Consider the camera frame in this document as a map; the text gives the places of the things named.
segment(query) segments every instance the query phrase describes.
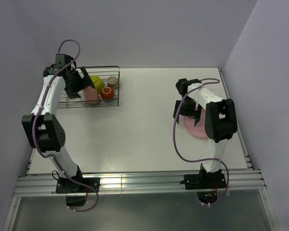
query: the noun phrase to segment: metal wire rack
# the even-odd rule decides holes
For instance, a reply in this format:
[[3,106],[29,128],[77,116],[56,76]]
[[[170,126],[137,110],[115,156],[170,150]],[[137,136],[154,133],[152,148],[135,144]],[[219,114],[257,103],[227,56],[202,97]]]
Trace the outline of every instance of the metal wire rack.
[[[104,85],[107,86],[107,79],[110,76],[118,78],[118,87],[115,88],[115,96],[111,100],[86,101],[83,91],[79,92],[80,98],[70,99],[65,91],[62,92],[58,103],[58,109],[77,108],[77,107],[112,107],[119,106],[119,92],[120,92],[120,67],[118,66],[87,66],[85,67],[90,76],[99,76]],[[83,76],[81,70],[77,68],[80,76]]]

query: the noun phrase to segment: gray wall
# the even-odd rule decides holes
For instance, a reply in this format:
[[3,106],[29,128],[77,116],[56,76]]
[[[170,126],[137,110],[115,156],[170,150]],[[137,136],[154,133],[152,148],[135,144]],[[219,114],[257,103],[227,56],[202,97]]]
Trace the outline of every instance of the gray wall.
[[49,63],[74,38],[80,64],[121,67],[222,67],[256,1],[11,0]]
[[9,1],[0,0],[0,230],[30,148],[21,125],[38,99],[45,60]]
[[259,0],[224,68],[252,163],[289,231],[289,0]]

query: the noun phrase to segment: black mounting bracket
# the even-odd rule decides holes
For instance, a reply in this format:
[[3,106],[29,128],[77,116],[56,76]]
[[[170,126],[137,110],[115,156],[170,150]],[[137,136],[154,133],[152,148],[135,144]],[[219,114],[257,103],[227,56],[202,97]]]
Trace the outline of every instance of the black mounting bracket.
[[[194,83],[201,83],[199,79],[192,79],[192,80],[187,80],[186,78],[179,79],[178,82],[175,84],[179,94],[181,96],[184,96],[187,93],[187,88],[188,86],[194,84]],[[178,111],[179,104],[181,100],[177,100],[175,103],[174,107],[174,112],[173,112],[173,118],[175,118],[175,115]],[[200,121],[200,116],[201,116],[201,109],[202,107],[198,105],[197,109],[196,108],[196,102],[191,99],[190,97],[186,97],[181,109],[180,109],[180,115],[182,116],[187,116],[191,119],[195,119],[194,126]]]
[[[43,76],[54,75],[58,70],[64,67],[66,64],[71,62],[73,58],[67,54],[56,54],[55,63],[49,67],[46,67],[43,71]],[[84,77],[81,77],[78,71],[76,70],[76,62],[68,66],[65,70],[60,72],[58,76],[62,76],[65,83],[65,91],[70,99],[80,98],[78,94],[79,91],[86,89],[87,87],[95,88],[94,83],[92,82],[88,72],[85,67],[81,67],[81,72]]]
[[202,164],[199,174],[184,175],[184,180],[180,184],[184,184],[186,190],[213,189],[214,187],[218,189],[226,188],[225,175],[222,173],[222,170],[206,172]]
[[[80,168],[78,167],[76,176],[72,177],[73,180],[86,184],[94,188],[97,192],[100,189],[100,178],[90,177],[83,178]],[[75,184],[67,178],[59,177],[57,181],[56,193],[67,194],[67,193],[93,193],[94,191],[84,186]],[[69,207],[83,206],[87,201],[87,196],[67,196],[66,205]]]

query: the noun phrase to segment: white tabletop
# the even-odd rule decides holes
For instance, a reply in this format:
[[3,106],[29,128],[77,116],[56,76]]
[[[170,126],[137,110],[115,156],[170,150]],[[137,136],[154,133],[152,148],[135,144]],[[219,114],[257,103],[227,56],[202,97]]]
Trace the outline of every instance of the white tabletop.
[[[143,172],[199,170],[200,164],[182,161],[172,143],[173,110],[180,99],[180,78],[213,77],[217,68],[121,69],[119,107],[59,109],[57,118],[66,132],[66,148],[82,172]],[[226,98],[222,83],[207,85]],[[182,119],[177,145],[187,159],[206,158],[207,139],[191,136]],[[236,133],[223,160],[230,169],[247,168]],[[49,159],[34,153],[29,174],[55,170]]]

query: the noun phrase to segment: purple cable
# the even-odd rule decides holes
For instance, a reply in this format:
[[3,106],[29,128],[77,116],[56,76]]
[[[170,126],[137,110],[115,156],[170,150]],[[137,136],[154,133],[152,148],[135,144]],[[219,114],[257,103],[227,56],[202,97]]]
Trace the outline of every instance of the purple cable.
[[79,44],[77,41],[73,40],[73,39],[64,40],[64,41],[60,44],[60,46],[59,46],[58,54],[60,54],[60,50],[61,50],[61,47],[63,46],[63,44],[65,44],[65,43],[68,42],[68,41],[72,41],[72,42],[74,42],[74,43],[77,44],[77,46],[78,46],[78,53],[77,53],[77,55],[75,56],[75,58],[74,58],[71,62],[69,62],[69,63],[66,64],[64,67],[62,67],[60,70],[58,70],[58,71],[53,75],[53,77],[49,80],[49,83],[48,83],[48,85],[46,86],[46,90],[45,90],[45,92],[44,92],[42,101],[41,101],[41,103],[40,103],[40,105],[39,105],[40,108],[39,108],[39,110],[38,110],[38,112],[37,112],[37,114],[35,115],[35,118],[34,118],[34,120],[33,120],[32,137],[33,137],[34,146],[35,146],[35,148],[37,149],[38,153],[39,153],[43,158],[47,158],[47,157],[52,156],[52,157],[53,157],[53,160],[54,160],[55,163],[58,165],[58,168],[59,168],[62,172],[64,172],[64,175],[65,175],[65,177],[66,177],[67,179],[69,179],[71,182],[73,182],[73,183],[75,183],[75,184],[84,186],[84,187],[86,187],[86,188],[88,188],[88,189],[91,189],[93,192],[95,192],[95,194],[96,194],[96,201],[95,201],[95,203],[94,203],[90,208],[87,208],[87,209],[74,209],[74,208],[70,208],[71,210],[76,211],[76,212],[86,212],[86,211],[89,211],[89,210],[93,209],[93,208],[97,205],[98,200],[99,200],[99,195],[98,195],[97,190],[96,190],[95,188],[89,186],[89,185],[80,183],[80,182],[78,182],[78,181],[73,180],[72,178],[70,178],[70,177],[65,173],[64,169],[62,168],[62,166],[60,165],[60,163],[56,160],[56,158],[55,158],[54,155],[52,155],[52,154],[44,155],[43,152],[41,151],[41,149],[39,148],[39,144],[38,144],[38,141],[37,141],[37,138],[36,138],[36,130],[35,130],[38,117],[39,117],[40,114],[42,113],[42,110],[43,110],[43,107],[44,107],[44,104],[45,104],[45,101],[46,101],[46,97],[47,97],[49,88],[50,88],[51,84],[53,83],[54,79],[58,76],[58,74],[60,74],[62,71],[64,71],[65,69],[67,69],[70,65],[72,65],[72,63],[74,63],[75,60],[79,57],[79,54],[80,54],[80,44]]
[[216,80],[216,82],[207,82],[207,83],[203,83],[201,86],[195,88],[195,89],[192,89],[190,90],[188,93],[186,93],[183,97],[182,97],[182,100],[179,104],[179,107],[178,107],[178,110],[177,110],[177,113],[175,114],[175,118],[174,118],[174,122],[173,122],[173,129],[172,129],[172,139],[173,139],[173,146],[174,146],[174,149],[176,151],[176,153],[178,154],[178,156],[188,162],[188,163],[198,163],[198,162],[203,162],[203,161],[208,161],[208,160],[216,160],[216,161],[219,161],[221,162],[222,165],[224,165],[225,169],[226,169],[226,172],[227,172],[227,183],[226,183],[226,189],[225,189],[225,192],[223,193],[223,195],[221,196],[220,199],[218,199],[216,202],[210,204],[210,205],[216,205],[218,204],[221,200],[223,200],[225,198],[225,196],[227,195],[227,191],[229,189],[229,169],[227,167],[227,165],[224,163],[224,161],[222,161],[221,159],[218,159],[218,158],[204,158],[204,159],[200,159],[200,160],[188,160],[188,159],[185,159],[180,153],[179,153],[179,150],[178,150],[178,147],[177,147],[177,143],[175,141],[175,128],[176,128],[176,121],[178,120],[178,116],[179,116],[179,113],[180,113],[180,109],[182,107],[182,104],[185,100],[185,98],[190,94],[192,93],[193,91],[196,91],[200,88],[202,88],[202,86],[205,86],[205,85],[208,85],[208,84],[216,84],[216,83],[220,83],[221,81],[216,79],[216,78],[204,78],[204,79],[201,79],[200,81],[205,81],[205,80]]

